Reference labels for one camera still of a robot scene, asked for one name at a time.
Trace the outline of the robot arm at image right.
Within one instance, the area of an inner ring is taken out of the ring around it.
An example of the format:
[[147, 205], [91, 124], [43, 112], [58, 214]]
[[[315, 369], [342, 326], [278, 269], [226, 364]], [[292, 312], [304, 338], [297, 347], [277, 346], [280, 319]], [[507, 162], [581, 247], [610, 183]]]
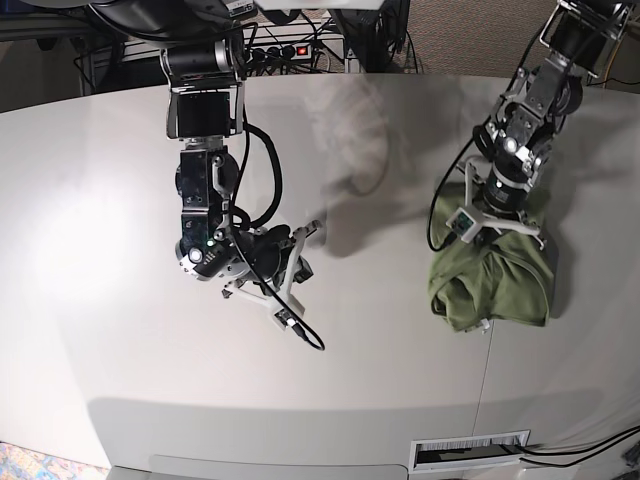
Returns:
[[633, 1], [559, 1], [535, 40], [548, 51], [536, 67], [518, 66], [488, 119], [472, 139], [489, 164], [478, 175], [464, 163], [464, 203], [447, 220], [459, 239], [474, 243], [493, 230], [545, 241], [527, 211], [550, 159], [552, 143], [583, 100], [585, 78], [596, 78], [603, 55], [618, 44], [636, 7]]

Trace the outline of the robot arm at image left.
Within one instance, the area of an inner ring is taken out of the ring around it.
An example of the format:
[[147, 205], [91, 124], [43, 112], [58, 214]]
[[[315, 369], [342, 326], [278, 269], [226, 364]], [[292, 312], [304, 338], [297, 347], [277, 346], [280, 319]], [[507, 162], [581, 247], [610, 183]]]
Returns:
[[[302, 251], [320, 225], [266, 225], [282, 198], [283, 175], [273, 142], [245, 119], [244, 25], [199, 14], [185, 1], [92, 1], [89, 8], [109, 27], [159, 51], [169, 87], [166, 135], [183, 144], [175, 175], [181, 269], [201, 281], [225, 277], [224, 295], [240, 294], [281, 324], [296, 324], [304, 309], [292, 287], [313, 274]], [[263, 140], [271, 162], [274, 197], [257, 219], [237, 205], [246, 164], [225, 143], [236, 135]]]

